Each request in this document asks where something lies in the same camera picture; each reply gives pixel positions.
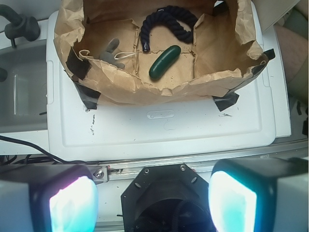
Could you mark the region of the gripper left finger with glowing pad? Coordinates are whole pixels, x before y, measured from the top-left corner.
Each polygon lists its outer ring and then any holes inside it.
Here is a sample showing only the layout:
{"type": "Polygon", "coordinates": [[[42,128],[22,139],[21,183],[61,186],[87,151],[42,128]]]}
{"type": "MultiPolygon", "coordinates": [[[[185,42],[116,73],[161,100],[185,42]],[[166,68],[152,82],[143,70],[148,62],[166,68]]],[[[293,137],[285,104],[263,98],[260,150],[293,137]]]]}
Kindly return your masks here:
{"type": "Polygon", "coordinates": [[[98,189],[86,166],[1,166],[2,232],[92,232],[97,217],[98,189]]]}

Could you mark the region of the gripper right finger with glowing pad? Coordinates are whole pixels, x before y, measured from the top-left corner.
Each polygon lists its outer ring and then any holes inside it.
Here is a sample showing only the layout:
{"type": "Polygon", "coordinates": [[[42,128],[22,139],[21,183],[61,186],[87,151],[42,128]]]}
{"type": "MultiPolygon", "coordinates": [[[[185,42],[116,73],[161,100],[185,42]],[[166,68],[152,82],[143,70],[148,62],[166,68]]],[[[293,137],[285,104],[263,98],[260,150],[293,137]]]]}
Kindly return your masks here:
{"type": "Polygon", "coordinates": [[[222,159],[212,170],[208,196],[219,232],[307,232],[309,161],[222,159]]]}

